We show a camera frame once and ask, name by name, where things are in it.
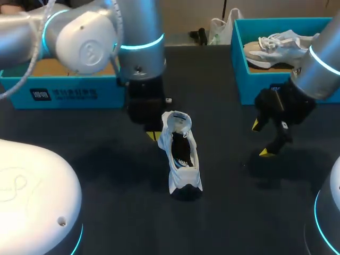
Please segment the white sneaker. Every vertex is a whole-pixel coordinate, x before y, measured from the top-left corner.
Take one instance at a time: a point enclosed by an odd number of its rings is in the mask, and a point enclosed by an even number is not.
[[[297,66],[313,41],[319,36],[299,36],[288,30],[244,45],[246,60],[263,69],[278,63]]]
[[[169,159],[170,194],[176,189],[186,190],[193,187],[203,191],[190,116],[181,112],[165,112],[162,121],[163,130],[158,146],[166,152]]]

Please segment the wall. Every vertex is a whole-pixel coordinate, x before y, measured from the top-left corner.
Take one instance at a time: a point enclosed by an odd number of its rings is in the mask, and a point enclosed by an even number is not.
[[[167,35],[204,27],[221,18],[224,0],[159,0]],[[239,8],[246,18],[334,16],[340,0],[227,0],[226,15]]]

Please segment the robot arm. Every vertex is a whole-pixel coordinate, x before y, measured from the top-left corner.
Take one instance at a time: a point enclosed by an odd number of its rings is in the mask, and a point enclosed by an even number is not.
[[[164,34],[158,1],[117,3],[121,13],[118,18],[111,0],[94,0],[76,9],[54,4],[42,33],[39,59],[55,58],[69,70],[92,74],[104,69],[109,61],[114,64],[113,49],[119,49],[119,76],[129,84],[130,118],[139,124],[155,123],[166,106],[162,83]],[[32,59],[46,8],[0,15],[0,70]],[[115,47],[119,43],[119,20],[124,31],[120,48]]]
[[[290,127],[300,124],[316,107],[315,100],[329,98],[340,86],[340,14],[332,19],[285,84],[272,84],[255,99],[258,117],[253,130],[261,129],[272,120],[277,137],[260,156],[278,154],[292,142]]]

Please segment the logo on box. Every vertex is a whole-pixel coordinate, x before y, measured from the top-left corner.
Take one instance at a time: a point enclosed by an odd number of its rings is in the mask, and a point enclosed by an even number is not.
[[[47,89],[30,89],[34,101],[51,101],[51,96]]]

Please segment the cardboard inside box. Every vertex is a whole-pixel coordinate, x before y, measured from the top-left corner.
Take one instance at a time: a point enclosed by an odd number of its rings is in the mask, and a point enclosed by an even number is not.
[[[109,63],[104,70],[87,76],[103,76],[103,75],[115,75],[111,63]],[[75,72],[70,71],[55,59],[43,59],[37,63],[36,68],[34,69],[31,76],[55,77],[55,76],[83,76],[83,75],[79,75]]]
[[[277,64],[270,69],[264,70],[248,63],[248,68],[251,73],[290,73],[294,67],[287,64]]]

